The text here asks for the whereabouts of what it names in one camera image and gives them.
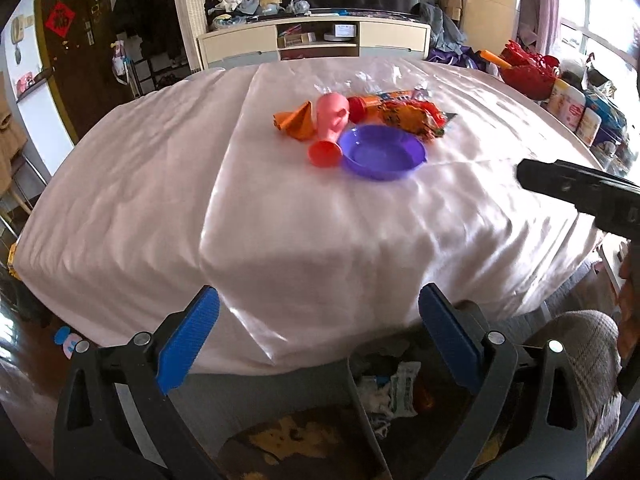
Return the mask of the person's right hand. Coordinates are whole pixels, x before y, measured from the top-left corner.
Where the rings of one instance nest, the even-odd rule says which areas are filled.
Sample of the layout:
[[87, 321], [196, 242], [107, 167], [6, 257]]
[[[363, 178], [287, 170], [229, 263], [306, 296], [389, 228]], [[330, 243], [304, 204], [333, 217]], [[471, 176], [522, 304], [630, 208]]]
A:
[[628, 359], [639, 342], [639, 295], [634, 289], [634, 274], [632, 274], [630, 255], [625, 260], [618, 272], [624, 281], [617, 303], [620, 306], [622, 317], [618, 323], [617, 349], [623, 360]]

